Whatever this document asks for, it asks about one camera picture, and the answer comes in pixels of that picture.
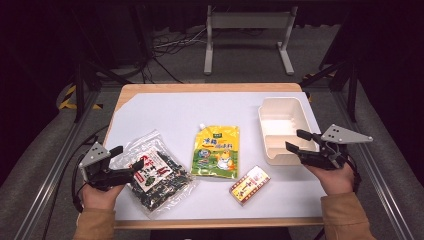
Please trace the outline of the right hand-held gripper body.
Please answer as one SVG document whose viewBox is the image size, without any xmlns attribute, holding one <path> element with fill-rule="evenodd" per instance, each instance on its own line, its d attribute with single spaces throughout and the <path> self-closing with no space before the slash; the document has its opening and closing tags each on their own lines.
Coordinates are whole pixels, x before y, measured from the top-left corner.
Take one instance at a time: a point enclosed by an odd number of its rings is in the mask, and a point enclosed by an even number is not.
<svg viewBox="0 0 424 240">
<path fill-rule="evenodd" d="M 321 141 L 315 142 L 319 150 L 309 151 L 306 155 L 299 156 L 300 162 L 324 170 L 341 169 L 348 161 L 348 144 L 372 142 L 371 136 L 332 124 L 324 133 Z"/>
</svg>

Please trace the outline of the person's right hand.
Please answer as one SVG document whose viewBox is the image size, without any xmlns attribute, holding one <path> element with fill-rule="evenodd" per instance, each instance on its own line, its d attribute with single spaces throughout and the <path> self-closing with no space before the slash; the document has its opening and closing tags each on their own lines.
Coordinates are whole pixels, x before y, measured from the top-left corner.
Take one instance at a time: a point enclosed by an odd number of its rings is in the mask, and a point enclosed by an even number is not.
<svg viewBox="0 0 424 240">
<path fill-rule="evenodd" d="M 328 196 L 353 191 L 354 173 L 348 165 L 336 170 L 324 170 L 309 165 L 306 168 L 318 178 Z"/>
</svg>

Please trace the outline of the white plastic container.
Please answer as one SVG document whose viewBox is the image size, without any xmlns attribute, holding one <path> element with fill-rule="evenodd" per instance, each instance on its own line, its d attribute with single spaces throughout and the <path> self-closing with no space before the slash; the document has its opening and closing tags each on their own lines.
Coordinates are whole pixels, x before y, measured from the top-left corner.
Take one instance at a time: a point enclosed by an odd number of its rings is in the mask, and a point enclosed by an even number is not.
<svg viewBox="0 0 424 240">
<path fill-rule="evenodd" d="M 286 149 L 289 142 L 301 150 L 316 152 L 318 146 L 312 140 L 297 136 L 297 130 L 320 133 L 309 101 L 304 96 L 269 97 L 258 109 L 259 122 L 266 154 L 270 165 L 300 165 L 298 156 Z"/>
</svg>

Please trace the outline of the yellow and black hazard tape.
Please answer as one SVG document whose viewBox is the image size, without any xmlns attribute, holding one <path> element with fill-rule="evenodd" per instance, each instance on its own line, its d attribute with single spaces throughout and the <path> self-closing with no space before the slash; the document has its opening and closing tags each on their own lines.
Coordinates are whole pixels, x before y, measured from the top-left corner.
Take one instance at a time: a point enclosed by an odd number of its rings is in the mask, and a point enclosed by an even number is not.
<svg viewBox="0 0 424 240">
<path fill-rule="evenodd" d="M 76 85 L 71 84 L 68 90 L 66 91 L 65 96 L 63 100 L 61 101 L 61 103 L 59 104 L 58 108 L 59 109 L 76 109 L 77 105 L 75 103 L 70 102 L 70 99 L 75 92 L 76 92 Z"/>
</svg>

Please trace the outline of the aluminium rail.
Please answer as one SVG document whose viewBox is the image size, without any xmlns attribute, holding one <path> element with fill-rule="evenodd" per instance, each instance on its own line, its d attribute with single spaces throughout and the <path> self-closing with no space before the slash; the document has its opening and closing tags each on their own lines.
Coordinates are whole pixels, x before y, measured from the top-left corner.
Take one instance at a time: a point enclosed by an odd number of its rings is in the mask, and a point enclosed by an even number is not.
<svg viewBox="0 0 424 240">
<path fill-rule="evenodd" d="M 82 126 L 87 119 L 89 111 L 95 104 L 98 95 L 99 93 L 97 91 L 89 92 L 82 107 L 78 108 L 79 119 L 76 123 L 72 123 L 64 144 L 62 145 L 55 161 L 51 165 L 45 180 L 41 184 L 41 187 L 13 240 L 29 240 L 42 212 L 44 211 L 59 182 L 61 171 L 65 169 L 65 160 L 71 155 L 71 149 L 74 146 L 76 138 L 81 132 Z"/>
<path fill-rule="evenodd" d="M 340 113 L 343 116 L 344 121 L 347 124 L 347 128 L 353 131 L 362 132 L 358 127 L 357 123 L 354 123 L 347 111 L 347 102 L 340 92 L 332 92 L 334 101 L 336 102 Z M 392 191 L 387 185 L 383 174 L 381 173 L 378 165 L 375 162 L 375 158 L 372 156 L 370 149 L 365 143 L 359 143 L 357 145 L 361 153 L 361 163 L 365 167 L 366 172 L 376 190 L 376 193 L 386 211 L 394 231 L 396 232 L 399 240 L 415 240 L 413 234 L 410 231 L 408 224 L 406 223 L 397 202 L 394 199 Z"/>
</svg>

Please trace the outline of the white table mat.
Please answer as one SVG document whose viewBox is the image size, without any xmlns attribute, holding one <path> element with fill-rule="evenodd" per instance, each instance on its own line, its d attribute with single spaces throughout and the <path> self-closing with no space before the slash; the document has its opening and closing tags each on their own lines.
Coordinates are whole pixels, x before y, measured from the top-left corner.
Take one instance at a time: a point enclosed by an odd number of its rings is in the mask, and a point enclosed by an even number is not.
<svg viewBox="0 0 424 240">
<path fill-rule="evenodd" d="M 198 186 L 161 220 L 264 220 L 307 218 L 321 214 L 324 192 L 317 179 L 303 166 L 270 165 L 259 122 L 258 109 L 269 97 L 304 96 L 303 92 L 141 93 L 113 116 L 106 147 L 126 145 L 158 130 L 171 152 L 190 166 L 195 136 L 206 126 L 238 126 L 239 171 L 261 167 L 271 178 L 246 204 L 229 193 L 232 182 L 202 177 Z"/>
</svg>

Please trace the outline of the grey metal stand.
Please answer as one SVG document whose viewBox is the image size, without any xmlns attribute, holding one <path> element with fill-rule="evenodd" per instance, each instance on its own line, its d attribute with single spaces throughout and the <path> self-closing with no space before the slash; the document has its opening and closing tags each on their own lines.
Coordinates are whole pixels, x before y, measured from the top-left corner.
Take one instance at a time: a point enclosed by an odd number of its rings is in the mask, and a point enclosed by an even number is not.
<svg viewBox="0 0 424 240">
<path fill-rule="evenodd" d="M 298 7 L 280 12 L 215 12 L 212 6 L 207 8 L 207 42 L 204 61 L 204 74 L 210 75 L 213 67 L 213 30 L 214 29 L 282 29 L 282 40 L 276 44 L 283 67 L 287 75 L 294 74 L 287 52 Z"/>
</svg>

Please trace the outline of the small red and yellow box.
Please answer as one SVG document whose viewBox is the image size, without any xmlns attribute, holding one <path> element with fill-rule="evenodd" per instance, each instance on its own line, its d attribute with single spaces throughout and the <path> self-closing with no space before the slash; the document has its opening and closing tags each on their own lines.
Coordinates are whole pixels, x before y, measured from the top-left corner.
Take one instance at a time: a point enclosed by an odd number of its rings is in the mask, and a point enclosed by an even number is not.
<svg viewBox="0 0 424 240">
<path fill-rule="evenodd" d="M 261 167 L 254 166 L 230 187 L 229 193 L 239 204 L 244 205 L 270 180 Z"/>
</svg>

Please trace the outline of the person's left hand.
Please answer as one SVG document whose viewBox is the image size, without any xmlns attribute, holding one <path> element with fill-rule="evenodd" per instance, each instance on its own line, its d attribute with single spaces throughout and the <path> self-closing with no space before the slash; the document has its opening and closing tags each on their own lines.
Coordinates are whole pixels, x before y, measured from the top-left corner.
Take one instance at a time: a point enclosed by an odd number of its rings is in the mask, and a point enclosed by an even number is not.
<svg viewBox="0 0 424 240">
<path fill-rule="evenodd" d="M 114 186 L 108 191 L 101 191 L 90 185 L 82 188 L 82 200 L 84 208 L 113 210 L 115 208 L 116 199 L 124 185 Z"/>
</svg>

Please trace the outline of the clear bag of dried seaweed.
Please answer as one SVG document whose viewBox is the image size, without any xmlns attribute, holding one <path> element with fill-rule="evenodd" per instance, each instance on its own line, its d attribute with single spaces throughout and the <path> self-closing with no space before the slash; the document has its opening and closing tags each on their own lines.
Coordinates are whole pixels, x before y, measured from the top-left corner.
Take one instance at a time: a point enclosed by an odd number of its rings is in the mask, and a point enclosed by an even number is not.
<svg viewBox="0 0 424 240">
<path fill-rule="evenodd" d="M 199 181 L 179 163 L 157 130 L 127 143 L 123 153 L 111 160 L 111 167 L 134 167 L 140 161 L 144 166 L 127 187 L 136 206 L 150 219 L 175 208 L 198 186 Z"/>
</svg>

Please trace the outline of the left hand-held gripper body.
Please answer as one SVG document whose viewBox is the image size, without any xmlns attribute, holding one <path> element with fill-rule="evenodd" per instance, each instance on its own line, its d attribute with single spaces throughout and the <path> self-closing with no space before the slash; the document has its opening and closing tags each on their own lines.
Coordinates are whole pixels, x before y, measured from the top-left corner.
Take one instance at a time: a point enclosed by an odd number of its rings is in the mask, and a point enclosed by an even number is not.
<svg viewBox="0 0 424 240">
<path fill-rule="evenodd" d="M 110 161 L 114 157 L 110 156 L 109 151 L 95 142 L 79 163 L 84 181 L 101 191 L 129 183 L 134 175 L 130 168 L 111 169 Z"/>
</svg>

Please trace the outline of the black metal stand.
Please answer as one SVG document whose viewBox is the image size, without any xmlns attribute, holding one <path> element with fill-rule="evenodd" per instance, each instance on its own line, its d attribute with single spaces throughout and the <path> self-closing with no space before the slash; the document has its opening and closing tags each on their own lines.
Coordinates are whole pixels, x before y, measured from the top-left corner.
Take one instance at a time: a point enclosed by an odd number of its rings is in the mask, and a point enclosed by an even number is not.
<svg viewBox="0 0 424 240">
<path fill-rule="evenodd" d="M 75 66 L 75 86 L 76 86 L 76 106 L 77 113 L 74 122 L 78 123 L 82 117 L 84 112 L 88 109 L 88 105 L 86 104 L 86 100 L 84 97 L 84 88 L 88 87 L 90 91 L 98 92 L 101 88 L 100 80 L 97 77 L 97 73 L 105 75 L 109 79 L 118 82 L 122 85 L 129 84 L 129 81 L 124 79 L 123 77 L 113 73 L 106 68 L 101 67 L 100 65 L 88 61 L 81 60 Z"/>
<path fill-rule="evenodd" d="M 345 84 L 348 84 L 347 113 L 351 121 L 356 121 L 356 93 L 358 85 L 357 69 L 351 61 L 343 61 L 326 67 L 325 69 L 313 74 L 311 77 L 303 79 L 299 85 L 306 87 L 312 83 L 324 78 L 326 75 L 334 73 L 328 87 L 333 92 L 340 92 Z"/>
</svg>

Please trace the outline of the yellow spouted sauce pouch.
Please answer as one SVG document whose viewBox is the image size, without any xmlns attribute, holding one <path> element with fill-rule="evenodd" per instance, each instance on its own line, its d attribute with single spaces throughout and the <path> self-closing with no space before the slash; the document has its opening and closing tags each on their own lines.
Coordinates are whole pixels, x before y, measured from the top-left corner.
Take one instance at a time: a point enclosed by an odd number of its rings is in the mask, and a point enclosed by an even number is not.
<svg viewBox="0 0 424 240">
<path fill-rule="evenodd" d="M 191 173 L 236 179 L 239 163 L 239 127 L 202 124 L 195 137 Z"/>
</svg>

